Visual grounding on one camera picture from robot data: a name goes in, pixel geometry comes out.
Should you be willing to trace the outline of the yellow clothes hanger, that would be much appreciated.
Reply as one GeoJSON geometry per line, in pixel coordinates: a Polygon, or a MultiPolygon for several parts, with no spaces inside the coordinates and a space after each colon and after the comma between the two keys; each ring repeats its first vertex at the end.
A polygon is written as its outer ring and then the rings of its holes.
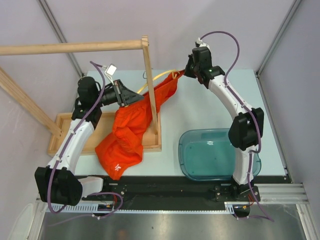
{"type": "MultiPolygon", "coordinates": [[[[171,69],[171,70],[167,70],[167,71],[164,71],[158,75],[156,75],[155,77],[153,77],[152,81],[156,81],[157,79],[163,77],[163,76],[166,76],[166,75],[171,75],[173,78],[176,78],[180,73],[182,73],[183,71],[178,71],[176,69],[171,69]]],[[[148,84],[145,83],[136,93],[137,94],[140,94],[145,88],[148,88],[148,84]]]]}

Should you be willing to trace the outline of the orange shorts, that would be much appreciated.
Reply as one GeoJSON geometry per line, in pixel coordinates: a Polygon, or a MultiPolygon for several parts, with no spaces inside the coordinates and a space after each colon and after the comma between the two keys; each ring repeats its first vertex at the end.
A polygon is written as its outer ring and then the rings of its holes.
{"type": "Polygon", "coordinates": [[[115,112],[112,132],[95,148],[100,165],[112,180],[118,181],[124,171],[143,160],[143,135],[152,122],[150,94],[144,99],[115,112]]]}

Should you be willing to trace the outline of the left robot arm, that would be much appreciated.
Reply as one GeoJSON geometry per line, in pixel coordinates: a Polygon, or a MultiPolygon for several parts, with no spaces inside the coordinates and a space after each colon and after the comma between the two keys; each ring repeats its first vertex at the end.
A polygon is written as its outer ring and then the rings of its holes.
{"type": "Polygon", "coordinates": [[[119,79],[100,85],[90,76],[78,81],[77,93],[70,127],[61,146],[47,166],[38,167],[34,174],[40,198],[49,206],[76,206],[83,197],[93,194],[100,200],[110,196],[111,188],[102,178],[87,176],[78,179],[74,175],[77,162],[98,126],[103,106],[116,103],[126,107],[144,98],[125,87],[119,79]]]}

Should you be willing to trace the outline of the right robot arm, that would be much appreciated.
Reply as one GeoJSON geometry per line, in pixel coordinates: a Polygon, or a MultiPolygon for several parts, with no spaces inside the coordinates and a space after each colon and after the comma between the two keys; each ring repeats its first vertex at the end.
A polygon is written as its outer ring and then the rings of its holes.
{"type": "Polygon", "coordinates": [[[222,68],[212,65],[211,50],[203,43],[192,49],[184,75],[197,79],[215,94],[232,118],[228,138],[235,148],[235,169],[228,193],[235,200],[242,201],[254,186],[253,160],[261,149],[264,111],[248,104],[232,86],[222,68]]]}

